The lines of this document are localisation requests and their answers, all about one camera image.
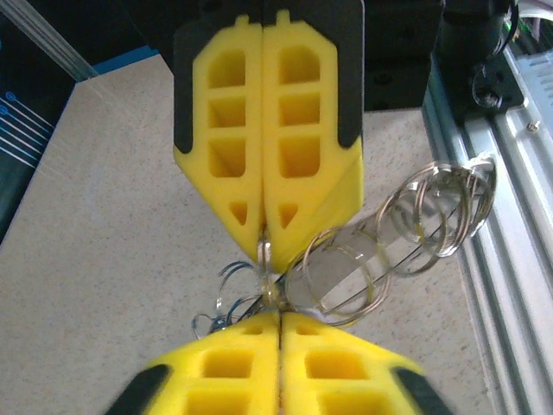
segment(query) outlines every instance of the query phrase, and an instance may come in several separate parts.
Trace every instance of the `yellow foam block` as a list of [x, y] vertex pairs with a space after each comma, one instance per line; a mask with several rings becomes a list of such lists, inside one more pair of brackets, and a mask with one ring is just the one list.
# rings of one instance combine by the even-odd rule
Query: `yellow foam block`
[[360, 138], [338, 143], [336, 47], [288, 11], [276, 19], [263, 34], [263, 178], [271, 263], [282, 272], [359, 211], [363, 163]]
[[194, 146], [175, 160], [254, 261], [266, 224], [275, 272], [362, 205], [361, 137], [338, 143], [337, 59], [283, 10], [266, 28], [239, 17], [194, 60]]
[[198, 54], [193, 67], [194, 145], [188, 154], [174, 148], [176, 163], [254, 260], [264, 222], [261, 50], [261, 25], [241, 16]]
[[416, 415], [391, 369], [421, 368], [354, 335], [299, 314], [283, 316], [286, 415]]
[[160, 357], [171, 372], [147, 413], [277, 415], [278, 347], [278, 315], [263, 313]]

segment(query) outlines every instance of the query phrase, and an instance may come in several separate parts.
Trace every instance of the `bundle of key rings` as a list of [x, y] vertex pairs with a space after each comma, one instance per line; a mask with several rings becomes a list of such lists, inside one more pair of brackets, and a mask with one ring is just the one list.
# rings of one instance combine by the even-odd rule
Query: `bundle of key rings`
[[[474, 236], [492, 209], [496, 183], [495, 162], [487, 154], [462, 166], [430, 163], [374, 214], [315, 236], [281, 276], [270, 272], [270, 243], [262, 235], [258, 264], [237, 261], [220, 272], [215, 316], [197, 314], [194, 336], [201, 338], [201, 318], [210, 334], [267, 309], [302, 312], [336, 327], [355, 324], [388, 297], [393, 278], [426, 272]], [[242, 270], [251, 272], [257, 292], [223, 310], [225, 287]]]

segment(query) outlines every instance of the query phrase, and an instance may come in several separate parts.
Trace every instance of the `triangular cutout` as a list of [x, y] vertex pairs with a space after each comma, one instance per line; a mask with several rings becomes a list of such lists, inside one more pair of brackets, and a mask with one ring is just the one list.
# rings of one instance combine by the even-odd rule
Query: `triangular cutout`
[[240, 225], [245, 225], [245, 222], [248, 219], [247, 203], [245, 201], [234, 201], [230, 204], [229, 208]]
[[283, 203], [278, 206], [278, 213], [280, 214], [280, 226], [286, 229], [297, 214], [297, 205], [295, 203]]

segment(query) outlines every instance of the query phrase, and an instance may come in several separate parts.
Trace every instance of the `speckled countertop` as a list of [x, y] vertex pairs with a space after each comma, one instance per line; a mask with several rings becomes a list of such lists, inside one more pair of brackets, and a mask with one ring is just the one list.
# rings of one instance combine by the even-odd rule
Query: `speckled countertop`
[[[96, 414], [193, 340], [243, 258], [178, 170], [157, 56], [76, 86], [0, 251], [0, 413]], [[431, 160], [419, 111], [365, 116], [369, 213]], [[490, 414], [456, 258], [396, 281], [351, 331], [419, 361], [459, 414]]]

